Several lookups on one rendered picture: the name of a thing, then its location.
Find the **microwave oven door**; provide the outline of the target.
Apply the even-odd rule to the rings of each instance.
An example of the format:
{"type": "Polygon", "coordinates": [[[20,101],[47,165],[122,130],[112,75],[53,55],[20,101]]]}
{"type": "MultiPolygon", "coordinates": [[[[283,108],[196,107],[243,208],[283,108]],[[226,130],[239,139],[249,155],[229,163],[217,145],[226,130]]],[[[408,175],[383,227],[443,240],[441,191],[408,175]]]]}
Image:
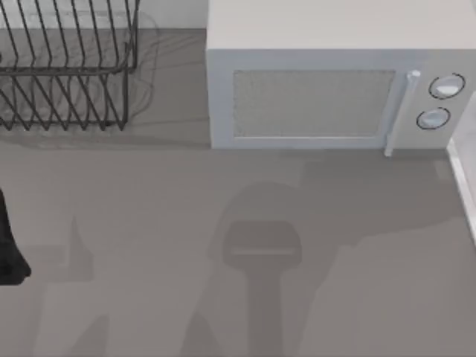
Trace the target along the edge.
{"type": "Polygon", "coordinates": [[[405,84],[351,51],[209,49],[215,149],[381,149],[405,84]]]}

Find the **pale microwave oven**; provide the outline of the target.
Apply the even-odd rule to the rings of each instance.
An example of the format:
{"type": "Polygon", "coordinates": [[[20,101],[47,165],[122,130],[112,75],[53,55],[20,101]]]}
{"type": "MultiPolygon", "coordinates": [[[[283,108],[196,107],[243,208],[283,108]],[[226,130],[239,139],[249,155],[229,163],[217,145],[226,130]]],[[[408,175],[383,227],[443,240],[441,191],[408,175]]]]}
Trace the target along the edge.
{"type": "Polygon", "coordinates": [[[209,0],[209,49],[351,51],[384,59],[421,77],[393,151],[440,151],[476,92],[474,0],[209,0]],[[428,88],[437,77],[460,74],[466,86],[438,100],[428,88]],[[451,119],[422,130],[417,116],[443,107],[451,119]]]}

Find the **small microwave knob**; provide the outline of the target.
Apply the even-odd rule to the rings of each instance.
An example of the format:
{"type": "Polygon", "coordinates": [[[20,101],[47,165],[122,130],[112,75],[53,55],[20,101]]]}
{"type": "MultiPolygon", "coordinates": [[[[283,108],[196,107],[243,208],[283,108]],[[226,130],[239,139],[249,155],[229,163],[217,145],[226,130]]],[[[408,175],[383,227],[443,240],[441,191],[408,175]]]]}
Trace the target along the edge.
{"type": "Polygon", "coordinates": [[[450,111],[443,107],[438,107],[421,112],[416,118],[416,124],[422,130],[436,130],[444,127],[450,119],[450,111]]]}

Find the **white sink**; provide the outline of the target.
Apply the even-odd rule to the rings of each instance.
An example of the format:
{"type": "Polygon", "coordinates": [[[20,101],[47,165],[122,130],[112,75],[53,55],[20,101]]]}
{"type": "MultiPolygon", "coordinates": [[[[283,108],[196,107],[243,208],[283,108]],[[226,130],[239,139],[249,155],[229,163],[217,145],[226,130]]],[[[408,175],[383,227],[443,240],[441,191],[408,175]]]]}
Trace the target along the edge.
{"type": "Polygon", "coordinates": [[[476,247],[476,109],[468,106],[447,152],[472,242],[476,247]]]}

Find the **large microwave knob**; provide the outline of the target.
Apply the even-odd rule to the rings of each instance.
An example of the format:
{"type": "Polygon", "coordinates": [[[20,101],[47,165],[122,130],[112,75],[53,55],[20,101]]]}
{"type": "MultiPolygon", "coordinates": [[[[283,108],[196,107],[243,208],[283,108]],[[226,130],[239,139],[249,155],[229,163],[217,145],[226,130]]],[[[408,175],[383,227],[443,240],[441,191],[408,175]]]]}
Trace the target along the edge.
{"type": "Polygon", "coordinates": [[[428,92],[435,99],[446,100],[457,96],[465,86],[466,79],[460,74],[453,73],[432,80],[428,92]]]}

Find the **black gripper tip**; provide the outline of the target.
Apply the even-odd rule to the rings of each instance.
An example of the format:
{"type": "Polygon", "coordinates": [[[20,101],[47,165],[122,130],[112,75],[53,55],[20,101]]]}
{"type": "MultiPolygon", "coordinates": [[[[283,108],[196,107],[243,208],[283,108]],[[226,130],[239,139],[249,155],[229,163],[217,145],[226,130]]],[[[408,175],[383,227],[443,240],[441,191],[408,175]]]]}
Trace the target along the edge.
{"type": "Polygon", "coordinates": [[[13,237],[7,205],[0,188],[0,286],[18,286],[31,276],[31,272],[13,237]]]}

